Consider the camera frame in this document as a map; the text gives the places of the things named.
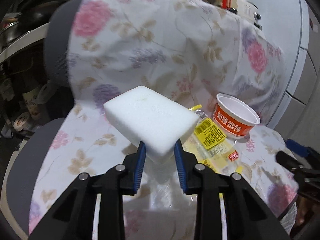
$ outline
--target barcode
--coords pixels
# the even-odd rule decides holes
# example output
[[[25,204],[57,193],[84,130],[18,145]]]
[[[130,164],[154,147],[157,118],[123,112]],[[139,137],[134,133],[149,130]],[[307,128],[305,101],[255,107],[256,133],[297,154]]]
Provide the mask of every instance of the barcode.
[[[206,117],[208,117],[205,112],[200,112],[198,115],[200,116],[200,118],[202,120],[205,119]]]
[[[205,120],[203,123],[201,123],[196,129],[195,133],[200,134],[202,133],[205,129],[209,128],[211,126],[211,122],[209,120]]]

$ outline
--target paper cup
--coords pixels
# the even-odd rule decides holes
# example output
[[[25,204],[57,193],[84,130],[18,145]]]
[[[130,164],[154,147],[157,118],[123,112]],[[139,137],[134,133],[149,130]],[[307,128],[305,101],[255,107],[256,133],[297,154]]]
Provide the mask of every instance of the paper cup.
[[[243,138],[255,125],[260,124],[257,113],[239,99],[217,94],[217,104],[213,114],[214,122],[230,138]]]
[[[30,118],[29,112],[24,112],[20,114],[17,117],[17,119],[14,121],[13,128],[18,132],[25,128],[28,128],[30,126],[29,124],[30,120],[31,118]]]

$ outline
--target purple flower pattern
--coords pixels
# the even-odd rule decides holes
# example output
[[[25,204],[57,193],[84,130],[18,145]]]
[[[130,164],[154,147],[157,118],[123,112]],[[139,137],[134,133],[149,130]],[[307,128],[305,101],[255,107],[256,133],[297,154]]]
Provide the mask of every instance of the purple flower pattern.
[[[280,91],[278,90],[278,86],[273,89],[271,92],[269,100],[273,100],[274,98],[279,98]]]
[[[41,220],[41,212],[40,212],[40,205],[31,200],[30,204],[30,212],[29,212],[29,234],[32,233],[33,229]]]
[[[153,49],[135,49],[133,51],[134,56],[130,57],[129,60],[132,63],[134,69],[141,68],[143,62],[149,62],[154,64],[158,61],[166,62],[166,58],[162,50],[153,50]]]
[[[243,91],[248,90],[250,87],[252,87],[252,84],[247,84],[247,83],[241,84],[236,88],[238,90],[238,95],[240,95]]]
[[[121,94],[120,90],[111,84],[102,84],[96,87],[93,91],[93,100],[96,103],[96,108],[101,114],[104,114],[103,104],[112,98]]]
[[[77,65],[77,59],[79,59],[78,53],[70,53],[68,55],[68,67],[73,68]]]
[[[249,139],[249,140],[246,142],[245,145],[246,145],[247,151],[248,151],[249,153],[253,153],[253,152],[254,152],[254,148],[255,148],[254,140]]]
[[[244,47],[244,51],[247,53],[249,46],[257,41],[255,36],[252,34],[251,30],[249,28],[244,28],[241,32],[242,36],[242,45]]]

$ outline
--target bottle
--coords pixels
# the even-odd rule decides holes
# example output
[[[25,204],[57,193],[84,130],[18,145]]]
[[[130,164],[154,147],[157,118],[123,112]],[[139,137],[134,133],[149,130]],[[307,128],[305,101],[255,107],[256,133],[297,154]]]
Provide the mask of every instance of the bottle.
[[[28,71],[22,73],[22,97],[32,119],[34,120],[39,120],[41,118],[39,107],[36,104],[36,98],[40,88],[39,83]]]
[[[6,75],[4,65],[0,65],[0,94],[3,99],[3,109],[5,115],[10,119],[20,110],[18,96],[12,88],[11,79]]]

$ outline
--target red label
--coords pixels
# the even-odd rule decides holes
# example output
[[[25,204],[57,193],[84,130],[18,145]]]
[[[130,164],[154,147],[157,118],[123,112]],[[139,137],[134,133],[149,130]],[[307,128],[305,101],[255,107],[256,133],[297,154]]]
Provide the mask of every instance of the red label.
[[[223,111],[218,104],[216,104],[216,109],[213,116],[224,129],[236,136],[245,136],[253,128],[253,126],[245,125],[236,119],[233,119],[230,115]]]
[[[231,160],[232,162],[235,161],[236,159],[239,158],[239,154],[237,153],[237,151],[234,151],[233,153],[231,153],[229,156],[228,156],[229,160]]]

